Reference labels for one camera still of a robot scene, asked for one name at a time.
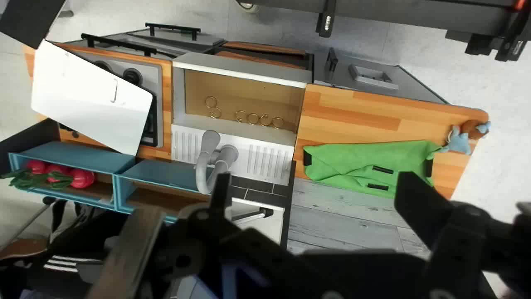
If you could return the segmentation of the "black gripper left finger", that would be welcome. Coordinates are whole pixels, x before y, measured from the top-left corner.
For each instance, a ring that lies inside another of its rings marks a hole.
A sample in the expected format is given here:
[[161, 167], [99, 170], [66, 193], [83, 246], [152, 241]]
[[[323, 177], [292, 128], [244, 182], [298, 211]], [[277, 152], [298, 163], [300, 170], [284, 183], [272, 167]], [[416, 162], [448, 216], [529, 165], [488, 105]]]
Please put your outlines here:
[[199, 208], [187, 218], [191, 231], [196, 238], [222, 245], [232, 240], [259, 240], [257, 230], [240, 230], [225, 218], [225, 210], [232, 203], [232, 177], [224, 173], [217, 178], [211, 201], [206, 208]]

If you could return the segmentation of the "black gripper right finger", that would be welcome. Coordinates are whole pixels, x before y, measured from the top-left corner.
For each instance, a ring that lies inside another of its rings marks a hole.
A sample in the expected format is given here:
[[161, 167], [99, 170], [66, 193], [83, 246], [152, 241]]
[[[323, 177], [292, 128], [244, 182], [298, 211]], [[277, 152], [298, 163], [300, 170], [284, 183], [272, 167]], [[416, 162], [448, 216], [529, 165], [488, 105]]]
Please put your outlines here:
[[415, 173], [400, 173], [395, 208], [433, 260], [486, 261], [493, 218], [468, 203], [446, 201]]

